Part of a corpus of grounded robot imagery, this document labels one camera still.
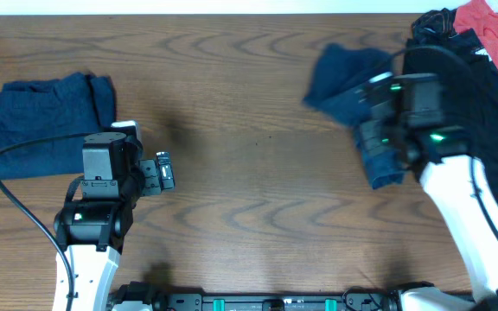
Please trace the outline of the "navy blue denim shorts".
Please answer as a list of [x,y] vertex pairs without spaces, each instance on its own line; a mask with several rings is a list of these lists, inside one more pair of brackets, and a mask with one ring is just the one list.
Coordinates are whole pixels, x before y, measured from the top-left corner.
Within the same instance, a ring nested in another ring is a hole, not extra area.
[[372,117],[371,106],[361,101],[363,85],[371,78],[392,71],[390,54],[376,49],[346,49],[330,43],[313,69],[304,103],[351,129],[354,146],[371,188],[378,189],[404,180],[405,170],[390,147],[373,155],[364,147],[361,125]]

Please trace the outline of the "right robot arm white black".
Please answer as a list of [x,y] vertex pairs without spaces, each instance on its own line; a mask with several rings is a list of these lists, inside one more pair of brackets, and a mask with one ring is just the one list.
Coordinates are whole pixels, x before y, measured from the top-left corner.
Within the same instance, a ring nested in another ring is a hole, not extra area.
[[432,73],[379,74],[355,90],[370,117],[359,126],[369,155],[393,150],[443,216],[469,275],[465,299],[422,282],[402,285],[386,310],[498,310],[498,205],[467,130],[444,109]]

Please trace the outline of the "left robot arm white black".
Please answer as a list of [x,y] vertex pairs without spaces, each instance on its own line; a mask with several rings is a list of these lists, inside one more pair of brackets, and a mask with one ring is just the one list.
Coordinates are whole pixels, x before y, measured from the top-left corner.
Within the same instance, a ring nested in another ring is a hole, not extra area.
[[54,220],[55,310],[105,309],[137,201],[175,186],[169,153],[145,159],[133,128],[86,136],[82,158]]

